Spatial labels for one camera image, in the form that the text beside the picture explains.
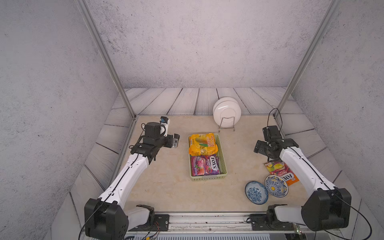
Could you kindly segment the yellow orange candy bag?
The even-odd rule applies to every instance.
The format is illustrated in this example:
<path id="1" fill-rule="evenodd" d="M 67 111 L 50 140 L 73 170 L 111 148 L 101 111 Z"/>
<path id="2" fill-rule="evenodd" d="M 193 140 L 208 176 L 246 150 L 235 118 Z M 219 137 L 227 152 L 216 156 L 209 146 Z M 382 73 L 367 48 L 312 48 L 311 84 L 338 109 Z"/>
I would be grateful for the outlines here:
<path id="1" fill-rule="evenodd" d="M 215 135 L 209 134 L 195 134 L 189 136 L 189 154 L 190 156 L 211 156 L 219 151 L 216 143 Z"/>

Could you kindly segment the pink Fox's berries candy bag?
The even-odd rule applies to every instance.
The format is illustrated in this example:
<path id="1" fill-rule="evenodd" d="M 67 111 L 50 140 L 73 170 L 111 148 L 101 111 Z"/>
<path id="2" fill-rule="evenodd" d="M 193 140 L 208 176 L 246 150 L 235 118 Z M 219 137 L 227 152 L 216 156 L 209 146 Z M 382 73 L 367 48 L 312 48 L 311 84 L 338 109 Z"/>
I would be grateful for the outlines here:
<path id="1" fill-rule="evenodd" d="M 191 172 L 193 177 L 219 175 L 219 156 L 195 156 L 191 157 Z"/>

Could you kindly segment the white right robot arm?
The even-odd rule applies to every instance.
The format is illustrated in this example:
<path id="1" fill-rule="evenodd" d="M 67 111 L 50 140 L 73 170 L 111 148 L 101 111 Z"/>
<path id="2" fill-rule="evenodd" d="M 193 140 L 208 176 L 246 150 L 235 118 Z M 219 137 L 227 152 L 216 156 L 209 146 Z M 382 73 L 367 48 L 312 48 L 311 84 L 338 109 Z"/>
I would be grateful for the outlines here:
<path id="1" fill-rule="evenodd" d="M 254 152 L 287 164 L 309 196 L 301 207 L 270 206 L 267 211 L 270 222 L 304 225 L 314 232 L 346 228 L 352 201 L 348 190 L 327 180 L 293 139 L 281 136 L 277 126 L 263 128 L 263 134 L 264 140 L 257 141 Z"/>

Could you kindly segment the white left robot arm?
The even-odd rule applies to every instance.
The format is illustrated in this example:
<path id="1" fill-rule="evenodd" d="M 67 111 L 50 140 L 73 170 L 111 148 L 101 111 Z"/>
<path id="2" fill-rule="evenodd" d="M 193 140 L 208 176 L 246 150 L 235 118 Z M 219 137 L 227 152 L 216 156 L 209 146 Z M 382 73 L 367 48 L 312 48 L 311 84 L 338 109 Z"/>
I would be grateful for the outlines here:
<path id="1" fill-rule="evenodd" d="M 176 148 L 180 136 L 168 133 L 170 120 L 142 124 L 142 135 L 131 147 L 131 154 L 111 185 L 97 198 L 85 204 L 85 223 L 81 232 L 98 240 L 123 240 L 127 231 L 142 228 L 151 232 L 156 226 L 155 211 L 137 205 L 128 213 L 124 207 L 141 174 L 150 166 L 161 148 Z"/>

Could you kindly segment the green plastic basket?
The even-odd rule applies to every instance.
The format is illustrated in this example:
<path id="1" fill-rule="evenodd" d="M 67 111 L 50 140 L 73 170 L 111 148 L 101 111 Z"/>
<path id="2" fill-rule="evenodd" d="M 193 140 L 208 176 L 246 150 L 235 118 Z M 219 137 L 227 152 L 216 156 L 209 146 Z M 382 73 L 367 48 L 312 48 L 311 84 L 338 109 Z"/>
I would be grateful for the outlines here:
<path id="1" fill-rule="evenodd" d="M 202 180 L 215 180 L 215 179 L 223 179 L 227 176 L 228 170 L 227 170 L 227 165 L 225 161 L 225 156 L 223 153 L 223 148 L 221 146 L 221 140 L 220 136 L 217 133 L 214 133 L 215 136 L 215 141 L 216 144 L 218 145 L 218 152 L 216 153 L 216 159 L 217 159 L 217 164 L 216 167 L 219 170 L 218 174 L 210 174 L 210 175 L 199 175 L 199 176 L 194 176 L 193 173 L 195 169 L 193 168 L 192 164 L 192 156 L 189 155 L 190 157 L 190 178 L 193 181 L 202 181 Z"/>

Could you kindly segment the orange Fox's fruits candy bag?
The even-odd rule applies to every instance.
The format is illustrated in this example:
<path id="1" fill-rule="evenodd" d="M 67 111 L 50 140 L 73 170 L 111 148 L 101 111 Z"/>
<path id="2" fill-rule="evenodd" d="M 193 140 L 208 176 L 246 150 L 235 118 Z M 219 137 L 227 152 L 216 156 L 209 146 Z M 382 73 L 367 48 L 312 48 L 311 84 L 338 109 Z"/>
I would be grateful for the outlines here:
<path id="1" fill-rule="evenodd" d="M 265 167 L 271 175 L 281 177 L 288 186 L 291 186 L 300 181 L 294 172 L 284 162 L 269 161 L 265 163 Z"/>

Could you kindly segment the blue yellow patterned plate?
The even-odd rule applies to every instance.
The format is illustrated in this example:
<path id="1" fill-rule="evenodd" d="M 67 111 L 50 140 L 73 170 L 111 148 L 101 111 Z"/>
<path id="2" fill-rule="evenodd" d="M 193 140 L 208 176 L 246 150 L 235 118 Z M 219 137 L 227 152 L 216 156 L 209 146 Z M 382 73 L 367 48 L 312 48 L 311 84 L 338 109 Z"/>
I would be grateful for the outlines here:
<path id="1" fill-rule="evenodd" d="M 283 198 L 288 195 L 289 187 L 286 181 L 276 175 L 269 175 L 265 179 L 265 187 L 270 195 Z"/>

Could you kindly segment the blue patterned bowl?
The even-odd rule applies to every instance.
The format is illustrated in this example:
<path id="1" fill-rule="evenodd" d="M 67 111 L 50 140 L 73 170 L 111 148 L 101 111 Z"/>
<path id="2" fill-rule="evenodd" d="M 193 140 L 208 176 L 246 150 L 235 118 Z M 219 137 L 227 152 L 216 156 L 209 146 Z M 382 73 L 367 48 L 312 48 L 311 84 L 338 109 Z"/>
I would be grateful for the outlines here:
<path id="1" fill-rule="evenodd" d="M 256 205 L 265 204 L 269 198 L 266 187 L 257 181 L 248 182 L 245 186 L 245 193 L 247 198 Z"/>

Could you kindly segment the white plate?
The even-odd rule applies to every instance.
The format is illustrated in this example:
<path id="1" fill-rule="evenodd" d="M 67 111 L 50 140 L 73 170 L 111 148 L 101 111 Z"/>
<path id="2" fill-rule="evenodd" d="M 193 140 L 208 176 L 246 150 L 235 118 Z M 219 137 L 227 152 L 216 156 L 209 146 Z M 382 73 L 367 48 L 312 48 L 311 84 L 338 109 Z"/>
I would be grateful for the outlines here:
<path id="1" fill-rule="evenodd" d="M 219 126 L 223 117 L 235 117 L 235 124 L 242 116 L 242 110 L 238 101 L 232 97 L 224 97 L 219 99 L 213 109 L 214 121 Z"/>

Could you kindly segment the aluminium corner post right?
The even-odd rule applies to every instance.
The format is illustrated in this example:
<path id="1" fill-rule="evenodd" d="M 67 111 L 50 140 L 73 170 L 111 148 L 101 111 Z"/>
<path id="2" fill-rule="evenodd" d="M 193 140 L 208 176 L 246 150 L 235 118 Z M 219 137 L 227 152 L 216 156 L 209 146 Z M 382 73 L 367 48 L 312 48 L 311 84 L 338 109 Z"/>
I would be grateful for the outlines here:
<path id="1" fill-rule="evenodd" d="M 327 32 L 328 27 L 330 26 L 333 18 L 337 14 L 340 5 L 342 1 L 340 0 L 332 0 L 330 2 L 330 5 L 319 25 L 317 28 L 314 36 L 312 37 L 312 40 L 300 62 L 298 65 L 293 77 L 291 78 L 286 91 L 282 97 L 282 100 L 280 101 L 279 105 L 277 106 L 277 109 L 274 111 L 273 116 L 276 118 L 278 115 L 281 115 L 283 108 L 285 107 L 290 95 L 293 93 L 295 87 L 297 86 L 302 74 L 304 73 L 307 65 L 309 64 L 313 54 L 316 51 L 317 46 L 320 44 L 322 38 L 324 37 L 325 33 Z"/>

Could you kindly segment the aluminium corner post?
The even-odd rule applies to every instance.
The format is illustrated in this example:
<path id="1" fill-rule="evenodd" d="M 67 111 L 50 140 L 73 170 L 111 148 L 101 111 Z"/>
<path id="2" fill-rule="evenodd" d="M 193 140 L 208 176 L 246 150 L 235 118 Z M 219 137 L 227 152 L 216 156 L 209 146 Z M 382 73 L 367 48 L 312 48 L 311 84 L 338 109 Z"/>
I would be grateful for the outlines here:
<path id="1" fill-rule="evenodd" d="M 80 13 L 83 16 L 83 19 L 87 25 L 87 28 L 91 34 L 91 37 L 93 38 L 93 40 L 94 40 L 94 42 L 98 48 L 100 56 L 101 56 L 104 64 L 106 65 L 106 67 L 108 69 L 108 72 L 112 78 L 112 81 L 114 82 L 114 84 L 117 88 L 117 91 L 123 100 L 125 107 L 128 109 L 130 116 L 135 118 L 136 114 L 135 114 L 135 112 L 134 112 L 134 110 L 130 104 L 130 101 L 129 101 L 127 95 L 126 95 L 126 92 L 123 88 L 123 85 L 122 85 L 120 79 L 119 79 L 119 76 L 118 76 L 117 71 L 113 65 L 113 62 L 112 62 L 112 60 L 108 54 L 108 51 L 107 51 L 107 49 L 103 43 L 103 40 L 100 36 L 100 33 L 97 29 L 97 26 L 96 26 L 95 21 L 91 15 L 91 12 L 87 6 L 86 1 L 76 0 L 75 2 L 79 8 Z"/>
<path id="2" fill-rule="evenodd" d="M 300 62 L 298 65 L 293 77 L 291 78 L 286 91 L 282 97 L 282 100 L 280 101 L 279 105 L 277 106 L 277 109 L 274 111 L 273 116 L 276 118 L 278 115 L 281 115 L 283 108 L 285 107 L 290 95 L 293 93 L 295 87 L 297 86 L 302 74 L 304 73 L 307 65 L 309 64 L 313 54 L 316 51 L 317 46 L 320 44 L 322 38 L 324 37 L 325 33 L 327 32 L 328 27 L 330 26 L 333 18 L 337 14 L 340 5 L 342 1 L 340 0 L 332 0 L 330 2 L 330 5 L 319 25 L 317 28 L 314 36 L 312 37 L 312 40 Z"/>

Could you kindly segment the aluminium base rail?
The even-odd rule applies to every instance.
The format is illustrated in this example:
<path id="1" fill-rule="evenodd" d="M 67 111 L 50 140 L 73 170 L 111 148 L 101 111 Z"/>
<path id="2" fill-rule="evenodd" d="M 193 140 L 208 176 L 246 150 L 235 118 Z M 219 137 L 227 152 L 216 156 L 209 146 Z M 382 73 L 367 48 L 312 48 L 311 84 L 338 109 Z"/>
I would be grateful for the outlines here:
<path id="1" fill-rule="evenodd" d="M 340 230 L 311 231 L 291 223 L 272 225 L 265 213 L 154 213 L 149 223 L 129 227 L 126 220 L 85 228 L 95 240 L 340 240 Z"/>

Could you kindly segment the aluminium corner post left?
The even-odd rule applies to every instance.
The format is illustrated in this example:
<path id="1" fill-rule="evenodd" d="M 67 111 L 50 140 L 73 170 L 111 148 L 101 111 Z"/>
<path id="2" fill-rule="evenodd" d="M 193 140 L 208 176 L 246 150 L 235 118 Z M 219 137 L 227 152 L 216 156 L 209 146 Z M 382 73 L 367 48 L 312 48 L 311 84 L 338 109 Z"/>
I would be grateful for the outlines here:
<path id="1" fill-rule="evenodd" d="M 83 19 L 87 25 L 87 28 L 91 34 L 91 37 L 93 38 L 93 40 L 94 40 L 94 42 L 98 48 L 100 56 L 101 56 L 104 64 L 106 65 L 106 67 L 108 69 L 108 72 L 112 78 L 112 81 L 114 82 L 114 84 L 117 88 L 117 91 L 123 100 L 125 107 L 128 109 L 130 116 L 135 118 L 136 114 L 135 114 L 135 112 L 134 112 L 134 110 L 130 104 L 130 101 L 129 101 L 127 95 L 126 95 L 126 92 L 123 88 L 123 85 L 122 85 L 120 79 L 119 79 L 119 76 L 118 76 L 117 71 L 113 65 L 113 62 L 112 62 L 112 60 L 108 54 L 108 51 L 107 51 L 107 49 L 103 43 L 103 40 L 100 36 L 100 33 L 97 29 L 97 26 L 96 26 L 95 21 L 91 15 L 91 12 L 87 6 L 86 1 L 76 0 L 75 2 L 79 8 L 80 13 L 83 16 Z"/>

